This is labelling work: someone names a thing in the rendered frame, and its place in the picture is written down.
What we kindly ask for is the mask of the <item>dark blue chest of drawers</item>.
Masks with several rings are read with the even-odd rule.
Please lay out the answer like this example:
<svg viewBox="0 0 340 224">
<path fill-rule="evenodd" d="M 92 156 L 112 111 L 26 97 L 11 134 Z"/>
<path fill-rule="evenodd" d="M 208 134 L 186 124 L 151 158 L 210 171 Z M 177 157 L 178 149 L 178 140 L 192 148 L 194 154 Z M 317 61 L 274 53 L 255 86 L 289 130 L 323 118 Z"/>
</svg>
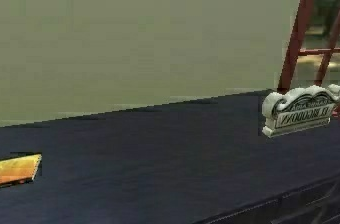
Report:
<svg viewBox="0 0 340 224">
<path fill-rule="evenodd" d="M 0 224 L 340 224 L 340 120 L 269 138 L 261 91 L 0 128 L 38 152 Z"/>
</svg>

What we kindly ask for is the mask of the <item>white ornate sign plaque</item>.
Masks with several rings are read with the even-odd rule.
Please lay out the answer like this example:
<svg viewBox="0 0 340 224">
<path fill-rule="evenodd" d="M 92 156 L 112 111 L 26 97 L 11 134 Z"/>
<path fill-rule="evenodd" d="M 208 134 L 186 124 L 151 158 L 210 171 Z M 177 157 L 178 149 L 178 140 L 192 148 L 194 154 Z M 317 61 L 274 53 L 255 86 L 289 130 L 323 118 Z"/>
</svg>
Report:
<svg viewBox="0 0 340 224">
<path fill-rule="evenodd" d="M 340 86 L 312 85 L 280 94 L 270 93 L 262 103 L 262 132 L 269 138 L 326 126 L 340 104 Z"/>
</svg>

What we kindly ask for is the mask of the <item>red framed window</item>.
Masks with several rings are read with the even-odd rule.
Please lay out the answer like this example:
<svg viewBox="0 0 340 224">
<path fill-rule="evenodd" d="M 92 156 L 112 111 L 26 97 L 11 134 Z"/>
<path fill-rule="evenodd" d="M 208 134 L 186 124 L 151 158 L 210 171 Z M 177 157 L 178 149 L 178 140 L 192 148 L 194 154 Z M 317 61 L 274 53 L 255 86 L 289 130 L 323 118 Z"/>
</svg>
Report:
<svg viewBox="0 0 340 224">
<path fill-rule="evenodd" d="M 333 23 L 328 44 L 325 48 L 303 50 L 302 44 L 312 10 L 314 0 L 300 0 L 291 31 L 286 55 L 277 87 L 278 93 L 286 93 L 290 90 L 291 81 L 295 72 L 299 56 L 322 55 L 322 62 L 318 69 L 314 84 L 320 86 L 325 77 L 330 59 L 334 53 L 340 53 L 340 47 L 336 43 L 340 36 L 340 8 Z M 333 112 L 333 116 L 340 119 L 340 105 Z"/>
</svg>

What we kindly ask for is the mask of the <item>orange yellow flat book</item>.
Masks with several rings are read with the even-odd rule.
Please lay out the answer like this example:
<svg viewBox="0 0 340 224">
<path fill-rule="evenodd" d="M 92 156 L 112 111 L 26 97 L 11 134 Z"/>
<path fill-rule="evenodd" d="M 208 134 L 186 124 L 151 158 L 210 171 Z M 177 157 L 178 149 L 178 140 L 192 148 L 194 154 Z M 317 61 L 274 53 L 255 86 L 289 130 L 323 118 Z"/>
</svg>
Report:
<svg viewBox="0 0 340 224">
<path fill-rule="evenodd" d="M 0 189 L 33 182 L 41 161 L 40 153 L 0 159 Z"/>
</svg>

